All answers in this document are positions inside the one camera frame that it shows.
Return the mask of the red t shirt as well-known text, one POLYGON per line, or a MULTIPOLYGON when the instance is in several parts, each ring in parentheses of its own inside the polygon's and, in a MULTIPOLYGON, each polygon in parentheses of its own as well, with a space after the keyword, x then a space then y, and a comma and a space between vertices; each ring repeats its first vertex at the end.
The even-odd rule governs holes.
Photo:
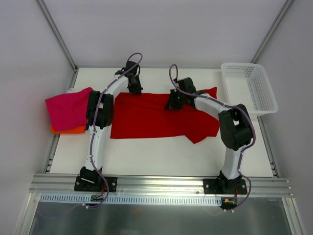
POLYGON ((145 139, 185 136, 193 144, 216 137, 219 121, 211 115, 184 105, 166 110, 169 94, 120 93, 114 104, 112 139, 145 139))

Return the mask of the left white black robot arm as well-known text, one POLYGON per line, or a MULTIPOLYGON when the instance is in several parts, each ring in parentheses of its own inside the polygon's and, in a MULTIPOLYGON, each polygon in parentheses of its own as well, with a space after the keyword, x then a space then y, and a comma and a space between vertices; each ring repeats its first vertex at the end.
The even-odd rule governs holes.
POLYGON ((125 89, 130 94, 141 94, 143 90, 138 62, 127 61, 125 67, 118 70, 113 80, 102 91, 91 91, 87 105, 89 126, 89 150, 84 166, 80 169, 74 186, 75 191, 111 190, 103 179, 103 154, 105 140, 108 137, 114 117, 114 100, 125 89))

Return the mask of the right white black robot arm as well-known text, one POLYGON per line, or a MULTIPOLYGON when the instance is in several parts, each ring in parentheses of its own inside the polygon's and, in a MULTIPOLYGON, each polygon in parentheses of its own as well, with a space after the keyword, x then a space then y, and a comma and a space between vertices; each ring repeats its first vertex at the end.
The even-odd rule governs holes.
POLYGON ((205 193, 235 194, 244 185, 241 173, 243 153, 255 143, 255 130, 245 105, 225 104, 204 90, 197 91, 190 77, 171 79, 174 88, 165 106, 167 110, 180 110, 188 105, 205 112, 219 122, 220 135, 226 147, 224 164, 216 179, 204 182, 205 193))

